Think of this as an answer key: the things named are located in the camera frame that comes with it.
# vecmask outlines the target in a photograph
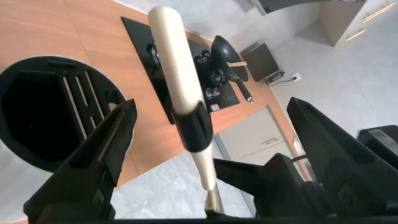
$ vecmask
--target round black bin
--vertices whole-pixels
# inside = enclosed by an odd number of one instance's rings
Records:
[[[123,101],[117,86],[87,64],[27,58],[0,74],[0,139],[24,161],[54,172]]]

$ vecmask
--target power cord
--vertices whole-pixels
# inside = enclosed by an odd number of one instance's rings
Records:
[[[282,82],[291,82],[291,81],[294,81],[294,80],[296,80],[297,79],[297,77],[293,77],[293,78],[291,78],[290,80],[284,80],[284,81],[280,81],[280,82],[277,82],[277,83],[275,83],[275,84],[273,84],[273,85],[268,85],[268,86],[276,86],[276,85],[278,85],[278,84],[280,84],[280,83],[282,83]]]

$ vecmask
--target white cylindrical handle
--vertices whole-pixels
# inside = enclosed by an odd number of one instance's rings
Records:
[[[178,114],[188,114],[205,101],[181,16],[163,6],[153,8],[148,16],[173,108]]]

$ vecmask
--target white cabinet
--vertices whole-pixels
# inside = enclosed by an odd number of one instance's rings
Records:
[[[277,153],[294,157],[268,107],[218,133],[215,140],[223,157],[232,161],[263,166]],[[297,162],[295,166],[304,177]]]
[[[235,161],[285,141],[269,108],[264,108],[219,133]]]

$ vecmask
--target electrical outlet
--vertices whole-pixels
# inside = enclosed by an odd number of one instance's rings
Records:
[[[298,72],[296,72],[292,75],[292,78],[294,78],[294,77],[296,77],[296,79],[294,80],[295,82],[297,82],[301,79],[301,75]]]

